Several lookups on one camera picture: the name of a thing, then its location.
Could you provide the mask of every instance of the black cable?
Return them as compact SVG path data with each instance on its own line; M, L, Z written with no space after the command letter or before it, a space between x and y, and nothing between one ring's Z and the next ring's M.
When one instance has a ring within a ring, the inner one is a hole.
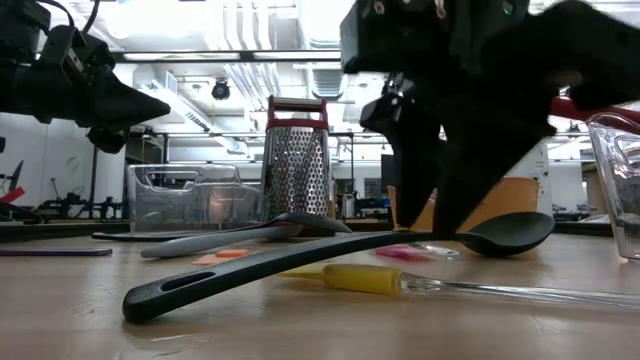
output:
M72 28L76 27L76 23L75 21L73 21L73 16L71 16L71 13L69 12L69 10L67 10L67 8L65 8L64 6L60 5L60 3L58 3L57 1L54 1L54 0L36 0L36 1L41 2L43 4L51 5L53 7L57 7L58 9L64 11L67 14L67 17L69 18L69 27L72 27Z
M88 33L91 26L93 26L93 23L96 21L96 17L98 16L98 7L100 7L100 0L93 0L93 9L91 9L91 15L89 15L89 19L82 29L83 33Z

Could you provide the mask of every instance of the security camera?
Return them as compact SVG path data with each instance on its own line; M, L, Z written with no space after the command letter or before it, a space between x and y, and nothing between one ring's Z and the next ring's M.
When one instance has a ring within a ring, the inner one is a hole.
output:
M216 79L216 85L211 91L211 96L216 100L227 100L231 95L229 85L227 85L227 79Z

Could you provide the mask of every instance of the workbench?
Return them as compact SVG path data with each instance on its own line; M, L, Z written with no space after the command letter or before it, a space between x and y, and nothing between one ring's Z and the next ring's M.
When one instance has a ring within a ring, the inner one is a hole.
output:
M194 257L140 258L151 245L89 238L2 244L110 247L114 253L0 258L0 359L638 358L640 314L468 297L391 298L277 277L129 325L120 310L128 289L195 268ZM442 279L640 294L640 264L619 258L609 238L552 235L517 258L469 252L463 258L408 263L361 252L332 261Z

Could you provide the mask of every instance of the clear plastic container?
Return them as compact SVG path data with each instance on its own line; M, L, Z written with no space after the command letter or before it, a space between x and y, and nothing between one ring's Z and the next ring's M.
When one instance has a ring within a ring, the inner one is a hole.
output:
M260 192L232 165L133 165L131 231L218 230L260 220Z
M640 125L609 113L587 124L618 252L640 259Z

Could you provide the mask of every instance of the glass beaker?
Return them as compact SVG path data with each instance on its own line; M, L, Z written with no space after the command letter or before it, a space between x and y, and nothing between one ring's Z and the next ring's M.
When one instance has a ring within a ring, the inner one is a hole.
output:
M618 253L640 259L640 125L612 113L587 125Z

